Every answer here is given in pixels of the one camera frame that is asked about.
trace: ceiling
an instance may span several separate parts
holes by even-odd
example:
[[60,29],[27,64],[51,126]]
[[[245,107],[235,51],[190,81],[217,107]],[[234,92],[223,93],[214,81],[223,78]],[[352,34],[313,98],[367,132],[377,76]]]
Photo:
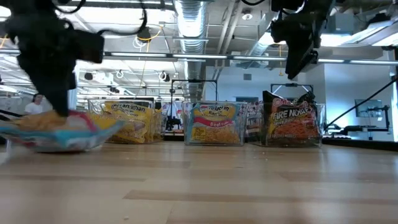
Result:
[[[95,5],[95,0],[89,1],[90,6]],[[77,13],[60,14],[60,17],[64,17],[71,22],[75,29],[87,30],[90,32],[98,32],[101,29],[112,28],[116,30],[133,30],[137,29],[141,25],[142,11],[140,9],[131,9],[131,5],[124,1],[98,1],[98,4],[102,2],[101,6],[111,6],[112,8],[106,7],[83,7]],[[227,0],[206,0],[206,38],[208,42],[205,45],[206,54],[215,54],[218,42],[223,30],[223,22],[228,15],[228,9],[230,1]],[[228,46],[227,54],[231,52],[240,52],[245,54],[250,50],[257,40],[261,37],[261,30],[259,24],[264,22],[266,15],[269,12],[269,1],[264,1],[262,4],[256,7],[244,6],[252,15],[252,19],[244,20],[242,18],[241,11],[233,12],[233,17],[238,17],[237,26],[233,32],[233,38]],[[344,13],[358,12],[360,10],[372,10],[383,6],[388,6],[391,1],[380,1],[380,0],[346,0],[343,4],[337,4],[335,10],[339,10]],[[74,7],[63,7],[64,9],[73,9]],[[136,41],[136,37],[118,37],[114,35],[106,35],[105,51],[110,52],[181,52],[179,40],[175,40],[174,37],[178,37],[177,18],[173,11],[170,10],[158,10],[158,9],[147,9],[148,13],[148,27],[152,36],[157,35],[151,40],[149,45],[139,45]],[[6,10],[0,10],[0,17],[7,17]],[[14,49],[15,46],[7,40],[3,46],[4,49]],[[287,47],[282,45],[280,47],[269,47],[266,51],[270,56],[283,56],[287,55]],[[319,51],[320,57],[322,58],[379,58],[382,51],[379,47],[354,47],[354,48],[332,48],[322,47]],[[206,62],[207,65],[212,65],[212,62]],[[117,85],[130,85],[131,88],[125,88],[126,94],[138,94],[138,95],[169,95],[169,90],[166,87],[170,86],[170,82],[159,81],[159,74],[162,72],[170,74],[172,79],[184,79],[184,63],[182,61],[144,61],[143,58],[140,60],[104,60],[102,64],[93,64],[88,62],[78,62],[77,66],[80,70],[79,84],[104,84],[100,81],[88,81],[85,80],[84,74],[86,72],[94,72],[95,74],[112,74],[113,83]],[[276,67],[284,67],[284,63],[274,62],[268,65],[269,69]],[[0,58],[0,74],[1,78],[6,83],[29,83],[29,77],[18,67],[16,58],[12,55],[3,55]],[[137,87],[140,86],[151,86],[153,89],[139,90]],[[160,90],[154,89],[155,86],[160,86]],[[30,86],[20,87],[21,90],[31,89]],[[176,94],[182,94],[183,90],[177,90]],[[80,88],[81,94],[99,94],[107,95],[109,90],[107,88]]]

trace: person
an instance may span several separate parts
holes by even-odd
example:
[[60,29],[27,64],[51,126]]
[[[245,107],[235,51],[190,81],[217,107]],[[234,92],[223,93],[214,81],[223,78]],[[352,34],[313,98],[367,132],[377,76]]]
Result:
[[25,113],[27,114],[39,114],[43,113],[43,106],[41,105],[43,95],[35,94],[31,103],[25,106]]

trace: ramen package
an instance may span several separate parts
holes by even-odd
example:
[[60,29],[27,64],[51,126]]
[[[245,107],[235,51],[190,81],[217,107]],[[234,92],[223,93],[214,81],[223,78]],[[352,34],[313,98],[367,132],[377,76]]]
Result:
[[184,102],[186,144],[243,145],[246,103]]
[[108,142],[145,143],[153,141],[151,120],[154,109],[148,107],[148,102],[101,101],[97,106],[100,107],[100,113],[90,110],[90,118],[99,125],[106,125],[108,120],[113,119],[126,122],[123,128],[108,139]]
[[261,144],[275,147],[319,146],[322,140],[315,95],[294,101],[263,91],[264,125]]
[[84,113],[70,111],[68,118],[61,118],[49,111],[2,123],[0,135],[36,152],[73,152],[99,146],[123,125],[114,121],[99,128]]

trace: transparent plastic container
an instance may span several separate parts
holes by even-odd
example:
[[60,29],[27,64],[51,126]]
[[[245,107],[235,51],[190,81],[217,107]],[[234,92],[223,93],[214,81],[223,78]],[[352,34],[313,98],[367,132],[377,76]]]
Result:
[[242,146],[247,103],[198,101],[182,103],[185,144]]
[[324,104],[288,106],[271,111],[271,103],[259,107],[261,128],[248,142],[265,147],[321,147],[325,121]]
[[157,115],[152,101],[88,100],[88,111],[97,124],[105,123],[107,119],[126,121],[126,125],[107,142],[151,143],[161,140],[164,135],[162,117]]

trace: wooden table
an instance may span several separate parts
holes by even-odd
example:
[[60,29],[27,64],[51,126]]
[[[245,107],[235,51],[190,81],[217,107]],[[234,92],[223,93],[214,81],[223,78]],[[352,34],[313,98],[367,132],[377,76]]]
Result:
[[0,166],[0,221],[398,223],[398,154],[182,142],[62,155],[15,148]]

